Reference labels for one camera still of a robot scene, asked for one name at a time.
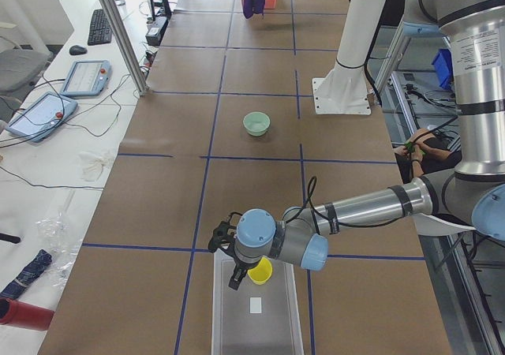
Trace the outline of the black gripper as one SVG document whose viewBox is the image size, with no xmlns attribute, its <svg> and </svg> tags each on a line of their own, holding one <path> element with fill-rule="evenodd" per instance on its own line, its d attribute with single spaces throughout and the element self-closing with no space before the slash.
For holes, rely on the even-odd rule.
<svg viewBox="0 0 505 355">
<path fill-rule="evenodd" d="M 235 268 L 232 275 L 230 276 L 228 286 L 232 290 L 238 290 L 240 288 L 242 280 L 247 275 L 247 271 L 256 267 L 259 263 L 259 259 L 253 258 L 252 260 L 244 261 L 239 258 L 235 258 L 234 262 Z"/>
</svg>

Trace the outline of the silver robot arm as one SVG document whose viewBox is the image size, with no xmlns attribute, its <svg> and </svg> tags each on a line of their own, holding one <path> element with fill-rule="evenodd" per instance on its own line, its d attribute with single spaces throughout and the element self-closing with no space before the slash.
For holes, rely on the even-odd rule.
<svg viewBox="0 0 505 355">
<path fill-rule="evenodd" d="M 218 246 L 234 259 L 229 285 L 237 289 L 264 257 L 310 271 L 327 260 L 327 237 L 344 229 L 389 225 L 411 215 L 451 215 L 466 228 L 504 237 L 504 0 L 405 0 L 406 23 L 436 26 L 451 43 L 451 64 L 462 151 L 453 155 L 413 137 L 411 151 L 438 159 L 401 185 L 346 200 L 285 210 L 243 213 Z"/>
</svg>

